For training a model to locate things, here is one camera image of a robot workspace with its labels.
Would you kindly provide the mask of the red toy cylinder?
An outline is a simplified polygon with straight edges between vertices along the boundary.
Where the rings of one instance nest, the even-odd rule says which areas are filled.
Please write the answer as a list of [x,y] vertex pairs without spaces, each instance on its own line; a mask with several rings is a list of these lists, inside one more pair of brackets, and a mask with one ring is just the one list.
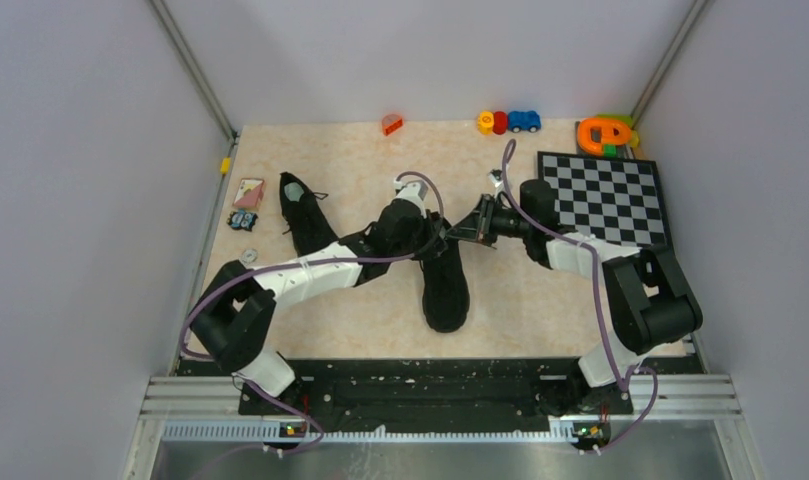
[[493,133],[503,135],[508,129],[508,116],[504,111],[493,112]]

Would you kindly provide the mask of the orange toy brick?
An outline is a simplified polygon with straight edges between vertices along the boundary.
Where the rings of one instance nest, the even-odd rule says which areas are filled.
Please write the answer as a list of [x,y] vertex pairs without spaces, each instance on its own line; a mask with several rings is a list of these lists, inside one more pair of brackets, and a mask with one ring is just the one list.
[[384,136],[390,136],[404,125],[404,119],[399,114],[385,115],[381,120],[381,132]]

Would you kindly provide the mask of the black white checkerboard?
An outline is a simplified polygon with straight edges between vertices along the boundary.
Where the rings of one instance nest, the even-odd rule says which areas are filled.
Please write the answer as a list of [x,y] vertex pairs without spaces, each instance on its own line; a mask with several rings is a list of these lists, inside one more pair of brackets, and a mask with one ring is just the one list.
[[556,193],[559,226],[623,246],[673,244],[654,162],[539,152],[537,174]]

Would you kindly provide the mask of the yellow toy cylinder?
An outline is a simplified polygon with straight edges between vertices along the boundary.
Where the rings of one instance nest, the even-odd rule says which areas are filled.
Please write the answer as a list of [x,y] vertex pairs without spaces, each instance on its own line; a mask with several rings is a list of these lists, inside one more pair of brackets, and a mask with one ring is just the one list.
[[479,133],[490,135],[494,131],[495,117],[492,111],[481,111],[476,119],[476,127]]

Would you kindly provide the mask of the black shoe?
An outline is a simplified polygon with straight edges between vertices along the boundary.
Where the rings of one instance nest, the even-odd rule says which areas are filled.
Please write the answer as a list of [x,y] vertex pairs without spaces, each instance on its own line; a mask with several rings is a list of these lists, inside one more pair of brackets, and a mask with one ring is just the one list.
[[439,333],[452,333],[465,323],[470,293],[455,239],[445,241],[444,251],[420,262],[423,275],[422,308],[427,325]]
[[294,174],[280,174],[281,215],[298,256],[315,253],[339,240],[318,204],[326,197],[326,193],[312,191]]

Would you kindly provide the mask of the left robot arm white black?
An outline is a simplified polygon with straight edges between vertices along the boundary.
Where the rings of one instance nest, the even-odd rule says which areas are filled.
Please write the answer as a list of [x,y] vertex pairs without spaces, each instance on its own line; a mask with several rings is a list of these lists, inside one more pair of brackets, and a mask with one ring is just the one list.
[[445,233],[439,213],[395,199],[377,221],[314,253],[257,269],[225,264],[190,312],[189,330],[221,371],[255,384],[272,410],[288,413],[301,388],[293,368],[266,345],[273,319],[306,300],[373,281],[394,262],[435,258]]

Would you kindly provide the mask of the pink triangle card box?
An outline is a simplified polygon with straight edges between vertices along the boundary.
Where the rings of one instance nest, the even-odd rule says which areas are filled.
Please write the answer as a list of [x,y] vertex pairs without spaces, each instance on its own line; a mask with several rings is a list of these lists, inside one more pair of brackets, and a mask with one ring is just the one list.
[[232,206],[237,209],[257,210],[264,197],[265,189],[266,181],[262,178],[242,178]]

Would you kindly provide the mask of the blue toy car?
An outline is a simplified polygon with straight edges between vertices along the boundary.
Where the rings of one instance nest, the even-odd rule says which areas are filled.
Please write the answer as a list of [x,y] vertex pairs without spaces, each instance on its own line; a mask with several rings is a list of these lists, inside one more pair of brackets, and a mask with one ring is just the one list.
[[507,130],[512,133],[536,133],[542,129],[541,118],[534,110],[511,111],[507,114]]

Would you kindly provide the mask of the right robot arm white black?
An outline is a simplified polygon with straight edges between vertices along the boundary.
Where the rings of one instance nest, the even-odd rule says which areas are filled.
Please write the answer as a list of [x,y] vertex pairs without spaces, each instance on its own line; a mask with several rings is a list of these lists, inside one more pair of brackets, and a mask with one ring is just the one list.
[[526,180],[518,196],[482,195],[448,236],[484,246],[517,238],[533,262],[591,281],[601,341],[578,360],[566,397],[592,412],[607,385],[626,385],[652,350],[698,330],[703,313],[670,246],[622,246],[575,231],[561,224],[557,200],[547,181]]

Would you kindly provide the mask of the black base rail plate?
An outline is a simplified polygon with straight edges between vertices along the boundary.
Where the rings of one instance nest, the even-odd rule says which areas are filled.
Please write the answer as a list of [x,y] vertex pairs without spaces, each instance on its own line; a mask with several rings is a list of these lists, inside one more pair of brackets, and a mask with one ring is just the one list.
[[580,386],[572,357],[303,359],[280,401],[328,433],[501,433],[549,429]]

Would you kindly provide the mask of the small blue black toy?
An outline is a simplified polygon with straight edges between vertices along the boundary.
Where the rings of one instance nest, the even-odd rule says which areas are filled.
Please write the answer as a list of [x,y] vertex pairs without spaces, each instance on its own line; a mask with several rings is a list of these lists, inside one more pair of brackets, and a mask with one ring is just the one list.
[[252,232],[257,220],[258,214],[256,212],[239,209],[228,215],[226,224],[234,231]]

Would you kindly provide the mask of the small round metal disc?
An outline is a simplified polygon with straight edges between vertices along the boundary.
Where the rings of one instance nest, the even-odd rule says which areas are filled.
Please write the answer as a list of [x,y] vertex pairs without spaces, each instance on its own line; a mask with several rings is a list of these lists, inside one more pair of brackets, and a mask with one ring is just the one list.
[[258,257],[258,252],[254,249],[246,249],[240,256],[240,261],[245,265],[253,264]]

